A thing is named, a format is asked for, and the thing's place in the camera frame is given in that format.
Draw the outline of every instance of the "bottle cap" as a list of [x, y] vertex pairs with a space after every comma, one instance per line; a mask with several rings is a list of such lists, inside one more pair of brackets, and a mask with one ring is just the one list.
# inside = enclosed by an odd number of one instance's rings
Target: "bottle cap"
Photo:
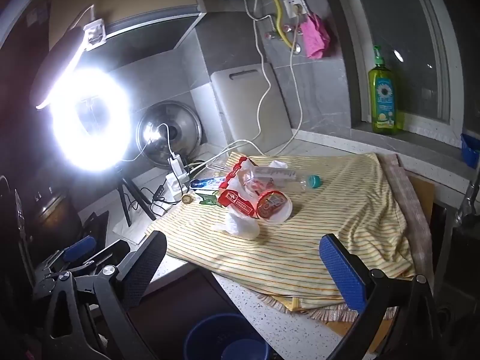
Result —
[[318, 188], [322, 186], [322, 179], [317, 175], [309, 175], [307, 182], [310, 188]]
[[385, 60], [380, 55], [380, 46], [373, 46], [373, 52], [375, 53], [375, 64], [376, 65], [384, 65]]

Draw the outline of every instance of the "blue container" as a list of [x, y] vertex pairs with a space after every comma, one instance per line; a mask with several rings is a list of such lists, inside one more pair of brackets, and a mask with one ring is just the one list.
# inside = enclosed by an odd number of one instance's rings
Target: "blue container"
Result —
[[462, 134], [462, 158], [465, 163], [471, 167], [476, 168], [480, 154], [480, 140]]
[[243, 315], [217, 314], [199, 322], [183, 344], [185, 360], [267, 360], [270, 345]]

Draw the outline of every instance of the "wall outlet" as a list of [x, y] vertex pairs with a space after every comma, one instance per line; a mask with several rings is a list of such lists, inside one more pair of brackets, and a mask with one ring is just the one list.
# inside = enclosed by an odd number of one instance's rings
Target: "wall outlet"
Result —
[[[302, 6], [302, 3], [300, 2], [300, 0], [283, 0], [283, 4], [285, 4], [286, 14], [291, 19], [293, 17], [295, 17], [294, 5], [298, 4], [298, 5]], [[305, 14], [305, 13], [306, 13], [305, 9], [303, 7], [301, 7], [301, 14]]]

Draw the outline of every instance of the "power cord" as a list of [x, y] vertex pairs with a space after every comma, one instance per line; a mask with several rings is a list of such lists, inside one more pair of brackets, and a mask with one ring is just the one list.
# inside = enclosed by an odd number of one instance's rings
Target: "power cord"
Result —
[[[292, 78], [293, 78], [293, 83], [295, 85], [295, 93], [297, 95], [297, 100], [298, 100], [298, 107], [300, 108], [300, 121], [298, 123], [298, 127], [297, 129], [295, 130], [295, 132], [293, 133], [292, 137], [288, 140], [287, 143], [285, 143], [281, 148], [280, 150], [278, 150], [275, 154], [272, 155], [272, 157], [276, 157], [278, 156], [282, 151], [285, 150], [285, 147], [287, 147], [291, 142], [292, 140], [294, 140], [294, 138], [296, 137], [296, 135], [298, 134], [299, 130], [300, 130], [300, 127], [302, 126], [302, 123], [303, 123], [303, 108], [302, 108], [302, 102], [300, 101], [300, 94], [299, 94], [299, 89], [298, 89], [298, 85], [297, 85], [297, 78], [295, 76], [295, 72], [293, 71], [293, 51], [294, 51], [294, 48], [295, 48], [295, 44], [297, 42], [297, 31], [298, 31], [298, 27], [299, 27], [299, 13], [298, 11], [296, 12], [296, 17], [297, 17], [297, 22], [296, 22], [296, 25], [295, 25], [295, 30], [294, 30], [294, 33], [293, 33], [293, 43], [292, 43], [292, 47], [290, 49], [290, 71], [292, 73]], [[253, 147], [255, 147], [255, 149], [263, 156], [266, 156], [266, 154], [261, 151], [257, 145], [255, 145], [252, 141], [250, 140], [247, 140], [247, 139], [237, 139], [236, 141], [230, 143], [229, 145], [227, 145], [225, 147], [224, 150], [222, 150], [219, 154], [213, 156], [212, 158], [204, 161], [203, 163], [197, 165], [196, 167], [194, 167], [190, 172], [194, 172], [195, 170], [201, 168], [202, 166], [204, 166], [205, 164], [208, 164], [209, 162], [212, 162], [214, 161], [215, 159], [217, 159], [218, 157], [220, 157], [221, 155], [223, 155], [224, 153], [227, 153], [231, 150], [234, 150], [234, 149], [237, 149], [239, 147], [242, 147], [244, 146], [244, 144], [242, 145], [237, 145], [237, 146], [234, 146], [234, 147], [231, 147], [232, 145], [238, 143], [238, 142], [246, 142], [246, 143], [249, 143], [250, 145], [252, 145]]]
[[[152, 207], [152, 206], [160, 207], [160, 208], [163, 210], [163, 214], [158, 214], [157, 212], [155, 212], [155, 211], [153, 210], [153, 207]], [[156, 216], [162, 217], [162, 216], [164, 216], [164, 215], [168, 212], [169, 209], [165, 209], [165, 208], [163, 208], [162, 206], [159, 206], [158, 204], [155, 204], [155, 202], [152, 202], [152, 204], [150, 205], [150, 210], [151, 210]]]
[[[153, 193], [149, 188], [143, 187], [142, 189], [143, 189], [143, 190], [147, 190], [148, 192], [150, 192], [150, 193], [152, 194], [152, 196], [154, 195], [154, 193]], [[175, 204], [180, 203], [181, 200], [179, 200], [179, 201], [173, 201], [173, 202], [168, 202], [167, 200], [165, 200], [165, 198], [164, 198], [163, 196], [161, 196], [160, 198], [156, 199], [153, 203], [155, 203], [155, 202], [161, 202], [161, 203], [166, 203], [166, 204], [175, 205]]]
[[[157, 126], [157, 128], [160, 128], [161, 126], [165, 126], [166, 127], [166, 138], [167, 138], [167, 142], [169, 143], [169, 151], [170, 151], [170, 155], [173, 157], [173, 152], [172, 152], [172, 148], [170, 147], [170, 129], [169, 129], [169, 126], [167, 126], [165, 123], [162, 123], [160, 125]], [[148, 142], [145, 144], [145, 146], [143, 147], [143, 149], [140, 150], [140, 152], [138, 153], [138, 156], [136, 156], [133, 160], [121, 160], [123, 162], [132, 162], [132, 161], [135, 161], [138, 157], [140, 157], [140, 155], [143, 153], [143, 151], [145, 150], [145, 148], [147, 147], [147, 145], [152, 142], [151, 139], [148, 140]]]
[[133, 202], [130, 200], [130, 196], [127, 195], [125, 192], [123, 193], [124, 196], [127, 197], [128, 199], [128, 211], [130, 211], [131, 208], [133, 208], [134, 211], [138, 210], [138, 202], [137, 200], [134, 200]]
[[0, 175], [0, 182], [5, 181], [7, 184], [8, 192], [10, 192], [10, 185], [8, 185], [8, 180], [4, 175]]

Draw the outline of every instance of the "sunflower label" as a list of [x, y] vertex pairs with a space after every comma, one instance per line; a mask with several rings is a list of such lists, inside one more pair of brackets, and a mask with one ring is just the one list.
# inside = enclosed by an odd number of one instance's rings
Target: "sunflower label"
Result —
[[378, 78], [375, 85], [376, 125], [379, 128], [393, 128], [395, 124], [395, 99], [392, 81]]

